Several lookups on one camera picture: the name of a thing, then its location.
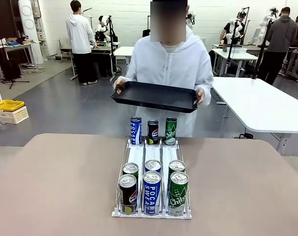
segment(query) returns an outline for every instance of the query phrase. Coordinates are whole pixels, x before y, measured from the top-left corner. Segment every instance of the man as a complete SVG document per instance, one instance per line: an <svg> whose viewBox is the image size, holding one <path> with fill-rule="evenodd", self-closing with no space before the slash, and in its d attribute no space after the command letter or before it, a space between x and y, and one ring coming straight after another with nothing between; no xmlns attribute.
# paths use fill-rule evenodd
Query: man
<svg viewBox="0 0 298 236"><path fill-rule="evenodd" d="M296 39L297 25L289 17L291 9L284 7L281 18L274 21L270 28L267 41L270 42L259 66L258 78L272 85L282 68L283 60L291 43Z"/></svg>
<svg viewBox="0 0 298 236"><path fill-rule="evenodd" d="M119 77L117 87L126 81L166 85L196 91L197 104L208 106L213 73L209 54L199 36L186 26L187 0L153 0L151 2L151 35L140 39L134 49L126 77ZM160 122L164 136L165 119L177 118L177 136L192 137L197 111L191 114L138 107L136 116L142 118L142 130L147 121Z"/></svg>
<svg viewBox="0 0 298 236"><path fill-rule="evenodd" d="M68 37L71 42L78 80L81 85L97 83L97 70L92 62L90 42L96 47L93 31L87 18L82 16L81 4L74 0L70 3L73 14L66 20Z"/></svg>
<svg viewBox="0 0 298 236"><path fill-rule="evenodd" d="M242 25L242 27L243 27L243 28L239 31L239 33L240 33L241 35L244 34L245 25L244 25L243 21L244 21L245 17L246 17L246 13L241 13L241 12L239 12L238 15L237 15L237 19L239 19L239 21L240 21L240 23L241 23L241 25ZM233 33L233 32L230 32L230 31L229 31L230 27L231 27L231 24L230 24L230 23L227 23L227 25L226 25L226 26L224 27L224 29L222 30L221 35L219 36L219 40L220 40L220 42L222 42L222 41L224 40L224 44L227 44L227 38L226 38L226 35L227 35L228 33ZM237 44L237 43L238 43L238 40L237 40L237 39L234 39L233 44Z"/></svg>

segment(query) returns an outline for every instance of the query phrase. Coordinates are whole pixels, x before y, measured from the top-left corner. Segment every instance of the gray hoodie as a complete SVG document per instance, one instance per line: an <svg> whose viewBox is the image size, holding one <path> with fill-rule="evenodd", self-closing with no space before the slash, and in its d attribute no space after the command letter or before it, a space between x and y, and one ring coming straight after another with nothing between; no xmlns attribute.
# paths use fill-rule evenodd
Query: gray hoodie
<svg viewBox="0 0 298 236"><path fill-rule="evenodd" d="M268 52L286 53L297 34L297 24L289 16L276 20L270 29L267 41L270 45Z"/></svg>

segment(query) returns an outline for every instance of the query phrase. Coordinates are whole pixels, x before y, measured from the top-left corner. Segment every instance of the gray floor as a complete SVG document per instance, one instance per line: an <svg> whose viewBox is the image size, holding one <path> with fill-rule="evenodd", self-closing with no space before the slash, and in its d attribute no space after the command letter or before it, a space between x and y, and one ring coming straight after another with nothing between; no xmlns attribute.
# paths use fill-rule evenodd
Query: gray floor
<svg viewBox="0 0 298 236"><path fill-rule="evenodd" d="M129 119L135 107L116 104L110 97L112 85L103 78L97 84L80 86L70 81L71 69L54 76L16 97L26 103L30 118L10 130L0 131L0 146L24 146L32 137L42 133L106 134L125 136L130 132ZM298 99L298 83L278 78L275 86ZM210 106L198 110L195 137L218 138L224 112L212 99ZM232 115L226 122L225 137L244 132L241 122ZM255 138L276 147L271 134L253 133Z"/></svg>

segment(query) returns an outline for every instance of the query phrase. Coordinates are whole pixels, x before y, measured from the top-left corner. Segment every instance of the soda can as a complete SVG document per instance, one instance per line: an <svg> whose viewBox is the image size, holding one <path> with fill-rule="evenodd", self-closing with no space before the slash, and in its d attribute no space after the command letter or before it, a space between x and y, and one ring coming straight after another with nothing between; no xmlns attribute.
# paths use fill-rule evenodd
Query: soda can
<svg viewBox="0 0 298 236"><path fill-rule="evenodd" d="M138 183L138 175L139 175L139 167L136 163L126 163L123 165L123 175L131 174L137 179Z"/></svg>
<svg viewBox="0 0 298 236"><path fill-rule="evenodd" d="M159 214L161 175L156 171L148 171L143 175L144 185L144 213Z"/></svg>
<svg viewBox="0 0 298 236"><path fill-rule="evenodd" d="M130 118L131 144L139 145L142 143L142 120L141 117Z"/></svg>
<svg viewBox="0 0 298 236"><path fill-rule="evenodd" d="M188 179L188 175L181 171L176 171L170 176L168 214L175 216L184 214Z"/></svg>
<svg viewBox="0 0 298 236"><path fill-rule="evenodd" d="M145 163L145 171L156 171L161 174L161 163L157 160L149 160Z"/></svg>
<svg viewBox="0 0 298 236"><path fill-rule="evenodd" d="M155 119L148 121L148 140L150 145L159 143L159 122Z"/></svg>
<svg viewBox="0 0 298 236"><path fill-rule="evenodd" d="M137 208L137 180L135 176L127 174L119 178L120 204L123 214L133 214Z"/></svg>
<svg viewBox="0 0 298 236"><path fill-rule="evenodd" d="M168 117L165 124L165 144L175 145L176 142L177 119Z"/></svg>
<svg viewBox="0 0 298 236"><path fill-rule="evenodd" d="M169 165L168 165L167 194L169 192L170 176L172 175L172 173L174 173L175 171L185 172L185 169L186 169L185 163L180 161L180 160L174 160L174 161L171 161L169 163Z"/></svg>

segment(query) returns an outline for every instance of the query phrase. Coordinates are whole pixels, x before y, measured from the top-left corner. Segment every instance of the blue can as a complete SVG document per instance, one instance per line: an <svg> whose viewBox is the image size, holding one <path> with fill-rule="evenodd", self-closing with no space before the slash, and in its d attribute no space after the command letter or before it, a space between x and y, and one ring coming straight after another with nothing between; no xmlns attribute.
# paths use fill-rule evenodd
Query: blue can
<svg viewBox="0 0 298 236"><path fill-rule="evenodd" d="M149 160L144 165L145 171L156 171L161 173L161 163L157 160Z"/></svg>
<svg viewBox="0 0 298 236"><path fill-rule="evenodd" d="M141 117L130 118L131 144L142 143L142 120Z"/></svg>
<svg viewBox="0 0 298 236"><path fill-rule="evenodd" d="M148 171L143 175L144 214L159 214L161 175L156 171Z"/></svg>

